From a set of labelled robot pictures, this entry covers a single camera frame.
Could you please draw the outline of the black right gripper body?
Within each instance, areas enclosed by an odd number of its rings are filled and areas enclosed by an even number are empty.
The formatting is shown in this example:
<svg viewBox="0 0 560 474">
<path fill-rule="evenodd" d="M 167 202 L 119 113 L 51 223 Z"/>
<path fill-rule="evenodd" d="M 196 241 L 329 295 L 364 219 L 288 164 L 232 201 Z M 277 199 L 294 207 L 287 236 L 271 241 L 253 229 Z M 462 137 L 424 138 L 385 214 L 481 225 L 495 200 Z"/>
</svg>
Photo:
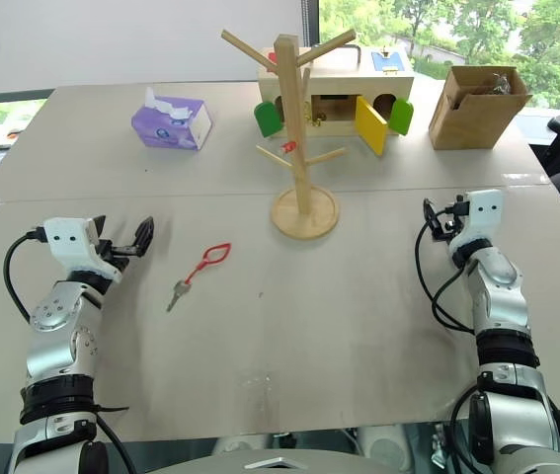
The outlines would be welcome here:
<svg viewBox="0 0 560 474">
<path fill-rule="evenodd" d="M 431 233 L 434 241 L 450 242 L 460 232 L 460 218 L 454 216 L 452 220 L 441 223 L 435 217 L 431 220 Z"/>
</svg>

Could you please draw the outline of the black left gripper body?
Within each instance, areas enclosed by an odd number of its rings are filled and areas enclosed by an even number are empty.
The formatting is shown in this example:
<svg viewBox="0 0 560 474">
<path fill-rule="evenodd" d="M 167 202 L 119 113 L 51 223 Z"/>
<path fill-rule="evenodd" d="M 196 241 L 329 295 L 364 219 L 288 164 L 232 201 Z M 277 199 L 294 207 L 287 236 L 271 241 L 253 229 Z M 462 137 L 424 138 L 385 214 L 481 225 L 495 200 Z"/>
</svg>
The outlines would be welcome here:
<svg viewBox="0 0 560 474">
<path fill-rule="evenodd" d="M 116 270 L 124 272 L 131 257 L 141 258 L 143 251 L 137 246 L 114 246 L 111 240 L 100 240 L 96 246 L 97 255 Z"/>
</svg>

